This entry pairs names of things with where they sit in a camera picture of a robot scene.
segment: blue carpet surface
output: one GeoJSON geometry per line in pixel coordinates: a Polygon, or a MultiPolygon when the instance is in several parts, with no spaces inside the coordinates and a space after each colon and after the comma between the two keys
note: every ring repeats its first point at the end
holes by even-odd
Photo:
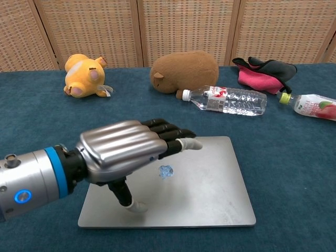
{"type": "MultiPolygon", "coordinates": [[[[336,98],[336,65],[297,65],[293,93],[336,98]]],[[[0,251],[336,251],[336,122],[301,116],[268,95],[261,117],[201,111],[153,90],[149,68],[106,69],[111,98],[63,93],[64,71],[0,73],[0,157],[127,120],[165,118],[198,136],[231,138],[257,218],[254,227],[86,230],[77,220],[88,189],[0,223],[0,251]]],[[[220,67],[218,86],[237,83],[220,67]]]]}

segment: wicker screen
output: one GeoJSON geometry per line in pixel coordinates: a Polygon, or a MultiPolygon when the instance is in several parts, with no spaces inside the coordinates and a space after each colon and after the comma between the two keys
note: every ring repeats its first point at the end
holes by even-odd
{"type": "Polygon", "coordinates": [[[336,63],[336,49],[334,50],[333,54],[331,55],[329,62],[336,63]]]}
{"type": "Polygon", "coordinates": [[[336,63],[336,32],[328,50],[326,51],[323,62],[336,63]]]}
{"type": "Polygon", "coordinates": [[[335,0],[242,0],[232,58],[320,62],[335,15],[335,0]]]}
{"type": "Polygon", "coordinates": [[[62,68],[72,54],[103,56],[108,68],[143,66],[136,0],[35,3],[62,68]]]}
{"type": "Polygon", "coordinates": [[[145,66],[163,55],[189,50],[204,50],[224,64],[238,0],[139,0],[138,5],[145,66]]]}
{"type": "Polygon", "coordinates": [[[0,8],[0,71],[56,69],[36,9],[28,0],[2,0],[0,8]]]}

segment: white fingertip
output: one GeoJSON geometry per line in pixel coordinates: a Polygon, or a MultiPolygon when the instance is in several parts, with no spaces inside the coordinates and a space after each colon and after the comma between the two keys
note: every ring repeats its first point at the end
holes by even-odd
{"type": "Polygon", "coordinates": [[[184,150],[200,150],[203,148],[202,143],[194,138],[181,138],[176,140],[182,145],[181,152],[184,150]]]}
{"type": "Polygon", "coordinates": [[[135,201],[134,199],[132,199],[132,204],[125,208],[132,213],[144,213],[148,210],[145,203],[135,201]]]}

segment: brown stuffed animal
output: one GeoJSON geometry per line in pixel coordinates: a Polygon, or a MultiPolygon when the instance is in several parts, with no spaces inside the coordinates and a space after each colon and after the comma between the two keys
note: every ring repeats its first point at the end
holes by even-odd
{"type": "Polygon", "coordinates": [[[176,92],[182,99],[184,89],[215,86],[218,80],[215,58],[204,51],[178,52],[157,59],[151,69],[153,87],[162,93],[176,92]]]}

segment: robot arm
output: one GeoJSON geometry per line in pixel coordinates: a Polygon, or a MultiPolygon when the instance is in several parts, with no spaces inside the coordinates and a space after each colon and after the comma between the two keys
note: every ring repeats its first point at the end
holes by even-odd
{"type": "Polygon", "coordinates": [[[195,137],[163,119],[133,120],[82,133],[72,151],[57,145],[7,155],[0,161],[0,222],[66,197],[82,180],[108,185],[123,207],[144,212],[126,176],[166,156],[201,149],[195,137]]]}

